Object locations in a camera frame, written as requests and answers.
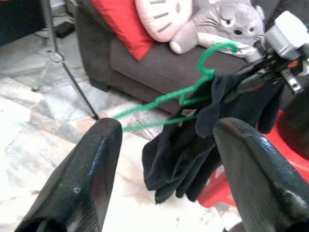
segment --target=red chair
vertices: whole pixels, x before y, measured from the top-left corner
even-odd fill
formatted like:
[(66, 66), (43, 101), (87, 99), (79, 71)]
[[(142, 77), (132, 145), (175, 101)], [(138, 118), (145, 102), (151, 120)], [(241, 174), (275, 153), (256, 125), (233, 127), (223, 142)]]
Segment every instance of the red chair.
[[(283, 111), (280, 111), (273, 130), (270, 134), (264, 136), (309, 183), (309, 160), (295, 153), (279, 135), (278, 122), (282, 115)], [(212, 207), (219, 202), (225, 202), (227, 204), (236, 206), (228, 185), (227, 177), (225, 172), (222, 171), (222, 167), (219, 167), (219, 169), (212, 173), (208, 183), (204, 187), (197, 200), (203, 207), (207, 208)]]

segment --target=floor tile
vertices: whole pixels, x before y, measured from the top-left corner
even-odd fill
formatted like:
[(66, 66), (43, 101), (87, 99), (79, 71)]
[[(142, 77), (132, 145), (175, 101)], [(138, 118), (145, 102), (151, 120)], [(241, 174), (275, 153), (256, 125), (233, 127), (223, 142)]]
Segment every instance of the floor tile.
[(141, 154), (148, 140), (132, 133), (124, 133), (122, 138), (117, 173), (131, 182), (145, 187)]
[(38, 70), (42, 69), (48, 60), (48, 57), (32, 53), (29, 56), (26, 56), (24, 59), (16, 61), (14, 64), (6, 67), (5, 69), (2, 69), (0, 73), (11, 77), (20, 74), (37, 72)]
[(32, 92), (30, 87), (8, 77), (0, 79), (0, 96), (29, 109), (44, 98), (41, 93)]
[(15, 231), (15, 228), (28, 212), (37, 196), (37, 193), (24, 191), (23, 196), (0, 201), (0, 232)]
[(171, 197), (155, 204), (142, 188), (116, 176), (103, 231), (212, 231), (221, 232), (223, 221), (215, 208), (205, 209), (186, 198)]
[[(130, 101), (125, 104), (119, 105), (117, 107), (110, 108), (99, 112), (101, 117), (114, 117), (119, 113), (134, 108), (140, 105), (139, 101)], [(119, 119), (123, 128), (127, 126), (145, 125), (152, 122), (164, 121), (168, 118), (169, 114), (162, 110), (149, 110), (149, 111), (137, 111), (133, 114), (129, 114), (125, 117)], [(151, 140), (156, 137), (162, 131), (162, 126), (146, 128), (142, 130), (131, 131), (131, 133), (136, 134), (147, 140)]]
[(74, 145), (34, 126), (24, 128), (5, 149), (10, 185), (41, 190)]
[(0, 47), (0, 72), (41, 48), (42, 39), (33, 34)]
[[(8, 76), (26, 86), (36, 87), (39, 84), (41, 73), (46, 67), (45, 65), (46, 62), (36, 69), (9, 73)], [(80, 69), (72, 68), (70, 69), (70, 72), (74, 76), (76, 82), (87, 80), (87, 76), (83, 72), (81, 72)], [(46, 76), (41, 82), (41, 86), (38, 92), (44, 93), (51, 90), (52, 88), (65, 86), (68, 83), (70, 83), (70, 80), (64, 69), (59, 64), (52, 63), (52, 65), (46, 72)]]
[(58, 124), (55, 120), (34, 111), (30, 114), (29, 124), (71, 143), (78, 143), (87, 131), (80, 132), (71, 124)]
[(0, 97), (0, 201), (10, 197), (5, 148), (28, 125), (30, 110), (8, 99)]
[(41, 115), (44, 115), (48, 118), (53, 118), (53, 114), (52, 114), (52, 112), (50, 112), (50, 109), (49, 109), (45, 100), (41, 100), (37, 104), (35, 104), (31, 108), (31, 111), (40, 113)]
[[(104, 92), (92, 87), (88, 82), (81, 82), (79, 86), (96, 112), (128, 101), (128, 97), (116, 91)], [(87, 106), (80, 100), (71, 85), (54, 88), (46, 92), (44, 96), (54, 119), (60, 124), (90, 115)]]
[(83, 117), (81, 119), (72, 121), (69, 123), (69, 125), (75, 128), (77, 132), (84, 134), (93, 124), (95, 124), (95, 122), (96, 121), (92, 117), (87, 116), (87, 117)]

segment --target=marble floor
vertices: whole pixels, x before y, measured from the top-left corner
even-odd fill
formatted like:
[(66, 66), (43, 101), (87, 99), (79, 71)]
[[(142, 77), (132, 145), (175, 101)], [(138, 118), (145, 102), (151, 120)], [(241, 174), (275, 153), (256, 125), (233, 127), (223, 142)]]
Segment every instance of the marble floor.
[[(116, 89), (103, 92), (89, 84), (75, 33), (58, 42), (100, 117), (112, 117), (140, 104)], [(48, 61), (47, 49), (36, 35), (0, 47), (0, 232), (14, 231), (48, 176), (94, 123), (60, 66), (52, 66), (40, 90), (31, 91)], [(167, 116), (159, 110), (138, 112), (121, 123), (145, 124)], [(124, 133), (103, 231), (221, 232), (238, 222), (236, 209), (225, 204), (203, 208), (176, 197), (154, 203), (154, 193), (143, 182), (141, 151), (160, 130)]]

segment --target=stuffed toy eye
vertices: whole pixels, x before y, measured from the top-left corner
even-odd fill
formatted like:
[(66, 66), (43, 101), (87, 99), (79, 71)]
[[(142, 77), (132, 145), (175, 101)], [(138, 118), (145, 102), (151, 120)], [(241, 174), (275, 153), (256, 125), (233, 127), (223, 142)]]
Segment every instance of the stuffed toy eye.
[(224, 27), (230, 28), (231, 26), (234, 25), (235, 20), (232, 19), (221, 19), (221, 23)]

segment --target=dark gray sofa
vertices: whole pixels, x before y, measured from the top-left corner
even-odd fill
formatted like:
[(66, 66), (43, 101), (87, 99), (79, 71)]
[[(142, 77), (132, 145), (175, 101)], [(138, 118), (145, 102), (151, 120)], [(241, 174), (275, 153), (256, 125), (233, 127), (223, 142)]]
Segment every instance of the dark gray sofa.
[[(89, 0), (78, 0), (75, 15), (79, 48), (85, 71), (91, 84), (102, 90), (112, 86), (144, 102), (191, 86), (201, 74), (197, 61), (204, 48), (198, 46), (182, 55), (174, 54), (168, 43), (156, 43), (142, 61), (136, 61), (102, 19)], [(283, 11), (289, 10), (304, 22), (309, 22), (309, 0), (252, 0), (266, 15), (266, 29)], [(245, 61), (223, 53), (213, 54), (206, 66), (216, 73), (233, 73)], [(160, 108), (175, 112), (178, 101), (162, 104)]]

